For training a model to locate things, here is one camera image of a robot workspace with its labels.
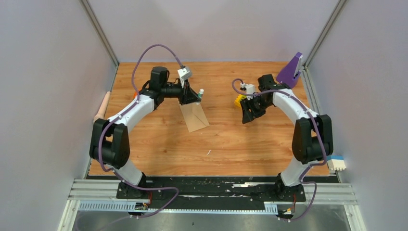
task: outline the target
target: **white wall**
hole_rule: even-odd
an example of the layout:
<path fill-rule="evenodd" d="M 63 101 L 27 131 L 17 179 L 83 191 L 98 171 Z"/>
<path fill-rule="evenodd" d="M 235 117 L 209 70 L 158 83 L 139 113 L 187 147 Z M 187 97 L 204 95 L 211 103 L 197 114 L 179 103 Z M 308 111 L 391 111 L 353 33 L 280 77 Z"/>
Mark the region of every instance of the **white wall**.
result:
<path fill-rule="evenodd" d="M 79 1 L 0 1 L 0 230 L 54 231 L 114 66 Z"/>
<path fill-rule="evenodd" d="M 163 43 L 185 61 L 305 58 L 337 0 L 90 0 L 120 61 Z M 162 48 L 145 61 L 174 61 Z"/>
<path fill-rule="evenodd" d="M 408 1 L 351 0 L 310 71 L 370 231 L 407 230 Z"/>

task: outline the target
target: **wooden tabletop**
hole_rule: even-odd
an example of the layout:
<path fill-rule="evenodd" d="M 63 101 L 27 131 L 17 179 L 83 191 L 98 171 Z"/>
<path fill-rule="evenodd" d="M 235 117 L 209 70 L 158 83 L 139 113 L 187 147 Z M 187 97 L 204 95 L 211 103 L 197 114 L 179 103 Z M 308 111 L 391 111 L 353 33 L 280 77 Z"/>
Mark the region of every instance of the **wooden tabletop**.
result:
<path fill-rule="evenodd" d="M 130 159 L 146 175 L 166 176 L 273 176 L 285 170 L 292 154 L 294 126 L 276 107 L 245 125 L 242 110 L 234 105 L 238 96 L 231 88 L 234 78 L 257 86 L 264 74 L 274 78 L 286 62 L 185 62 L 193 76 L 191 87 L 204 89 L 201 103 L 209 127 L 189 132 L 177 99 L 165 99 L 130 133 Z M 116 75 L 106 117 L 115 115 L 133 100 L 130 78 L 135 63 L 121 63 Z M 178 77 L 177 63 L 141 63 L 136 71 L 138 88 L 150 79 L 154 66 L 165 66 L 170 80 Z M 293 89 L 306 105 L 302 81 Z M 111 175 L 93 160 L 90 175 Z M 314 167 L 309 175 L 327 176 L 326 166 Z"/>

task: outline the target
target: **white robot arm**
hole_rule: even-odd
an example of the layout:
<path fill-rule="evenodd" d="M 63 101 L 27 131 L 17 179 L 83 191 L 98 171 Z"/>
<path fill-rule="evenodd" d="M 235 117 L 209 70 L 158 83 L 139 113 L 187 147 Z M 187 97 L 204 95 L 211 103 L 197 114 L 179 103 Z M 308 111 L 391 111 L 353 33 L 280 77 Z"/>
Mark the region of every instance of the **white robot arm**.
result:
<path fill-rule="evenodd" d="M 279 195 L 291 194 L 290 188 L 300 185 L 305 171 L 322 160 L 323 153 L 316 136 L 311 135 L 314 130 L 310 116 L 318 125 L 326 155 L 333 152 L 332 121 L 328 115 L 319 115 L 304 105 L 286 84 L 276 83 L 272 75 L 263 75 L 258 79 L 259 90 L 265 94 L 255 94 L 240 101 L 242 108 L 242 123 L 248 123 L 266 113 L 266 108 L 276 106 L 280 108 L 295 125 L 292 141 L 293 158 L 287 168 L 278 175 L 276 182 Z M 241 83 L 241 90 L 251 89 L 252 84 Z"/>
<path fill-rule="evenodd" d="M 116 171 L 126 181 L 133 185 L 139 185 L 143 173 L 129 159 L 129 133 L 139 121 L 157 109 L 164 98 L 178 98 L 181 105 L 201 101 L 197 93 L 190 88 L 188 78 L 191 77 L 191 71 L 189 68 L 180 69 L 178 74 L 179 78 L 175 82 L 168 82 L 169 71 L 165 67 L 154 67 L 150 80 L 145 83 L 140 91 L 139 98 L 134 99 L 122 111 L 107 120 L 96 120 L 89 149 L 91 158 L 99 159 L 98 145 L 101 136 L 103 136 L 103 163 Z M 103 135 L 102 131 L 113 120 L 115 122 Z M 113 136 L 112 141 L 106 140 L 106 137 L 110 136 Z"/>

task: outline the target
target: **purple object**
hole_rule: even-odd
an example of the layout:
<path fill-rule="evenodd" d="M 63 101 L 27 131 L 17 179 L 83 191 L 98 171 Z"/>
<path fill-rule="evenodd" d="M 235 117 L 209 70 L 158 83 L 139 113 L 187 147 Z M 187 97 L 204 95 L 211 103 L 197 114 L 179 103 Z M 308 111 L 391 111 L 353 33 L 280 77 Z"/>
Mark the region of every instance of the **purple object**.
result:
<path fill-rule="evenodd" d="M 302 53 L 296 53 L 292 60 L 290 60 L 290 62 L 282 68 L 281 72 L 279 72 L 276 81 L 279 83 L 286 83 L 291 89 L 294 88 L 300 77 L 299 68 L 302 56 Z"/>

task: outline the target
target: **black mount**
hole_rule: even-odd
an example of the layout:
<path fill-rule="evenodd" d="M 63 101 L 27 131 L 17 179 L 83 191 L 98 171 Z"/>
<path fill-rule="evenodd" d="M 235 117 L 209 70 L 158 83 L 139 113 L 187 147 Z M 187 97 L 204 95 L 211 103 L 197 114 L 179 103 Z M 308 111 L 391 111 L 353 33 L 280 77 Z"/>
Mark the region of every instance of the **black mount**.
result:
<path fill-rule="evenodd" d="M 98 145 L 103 129 L 109 124 L 108 120 L 98 119 L 93 123 L 92 137 L 90 141 L 89 155 L 92 159 L 99 160 Z M 130 155 L 129 136 L 127 126 L 112 124 L 102 140 L 102 159 L 104 164 L 120 169 L 126 164 Z M 106 137 L 113 135 L 112 141 Z"/>
<path fill-rule="evenodd" d="M 258 84 L 258 89 L 260 91 L 290 89 L 286 84 L 276 83 L 271 74 L 263 75 L 262 77 L 258 78 Z M 242 123 L 246 124 L 263 116 L 266 113 L 266 109 L 273 105 L 272 100 L 273 92 L 254 96 L 251 100 L 241 100 Z"/>
<path fill-rule="evenodd" d="M 272 195 L 275 195 L 280 200 L 293 201 L 293 195 L 295 194 L 297 198 L 301 198 L 302 194 L 304 194 L 304 189 L 302 184 L 298 184 L 295 186 L 285 186 L 282 181 L 281 174 L 279 173 L 276 177 L 275 185 L 271 191 L 269 191 Z"/>
<path fill-rule="evenodd" d="M 315 117 L 315 121 L 326 155 L 331 155 L 333 153 L 332 120 L 328 115 L 318 115 Z M 310 118 L 300 118 L 296 120 L 292 140 L 292 151 L 296 160 L 302 162 L 302 164 L 323 159 L 318 138 L 317 136 L 312 136 L 311 131 L 316 132 Z"/>
<path fill-rule="evenodd" d="M 140 91 L 140 94 L 147 95 L 154 100 L 154 109 L 164 101 L 164 98 L 178 98 L 178 102 L 181 105 L 201 102 L 197 93 L 191 89 L 189 81 L 185 80 L 184 86 L 181 86 L 181 82 L 177 79 L 174 83 L 168 82 L 170 72 L 167 68 L 162 66 L 153 67 L 150 73 L 150 80 L 144 85 L 144 88 Z"/>
<path fill-rule="evenodd" d="M 142 173 L 141 180 L 138 184 L 139 187 L 146 188 L 146 175 Z M 146 195 L 148 192 L 135 189 L 124 182 L 120 182 L 117 188 L 117 199 L 138 199 Z"/>

